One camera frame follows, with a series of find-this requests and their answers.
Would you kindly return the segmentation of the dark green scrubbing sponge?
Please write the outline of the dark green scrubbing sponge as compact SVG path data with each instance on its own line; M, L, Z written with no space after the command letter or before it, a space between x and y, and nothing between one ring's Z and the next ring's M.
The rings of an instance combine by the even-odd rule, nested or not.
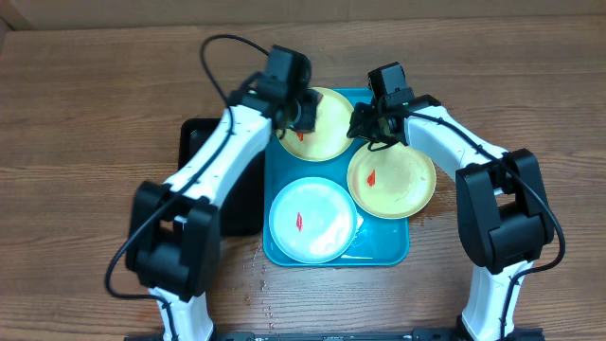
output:
M292 125L292 130L297 135L306 135L315 131L318 106L323 95L313 89L308 89L297 99L297 119Z

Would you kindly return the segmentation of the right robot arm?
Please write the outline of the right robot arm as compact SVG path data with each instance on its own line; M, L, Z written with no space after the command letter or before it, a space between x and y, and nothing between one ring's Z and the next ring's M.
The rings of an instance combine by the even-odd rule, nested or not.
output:
M526 276L545 245L561 240L539 162L527 149L509 152L456 122L438 99L415 96L403 67L370 71L372 100L354 107L348 136L373 152L396 145L428 156L455 183L458 236L473 264L470 294L452 340L542 340L540 328L517 328L513 316Z

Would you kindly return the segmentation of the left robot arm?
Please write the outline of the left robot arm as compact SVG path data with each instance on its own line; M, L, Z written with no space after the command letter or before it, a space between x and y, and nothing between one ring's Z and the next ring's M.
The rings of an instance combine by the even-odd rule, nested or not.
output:
M118 255L157 302L163 340L208 340L205 292L220 256L221 207L276 129L309 133L319 101L307 56L275 45L263 71L223 97L223 117L203 146L163 184L134 195L128 240Z

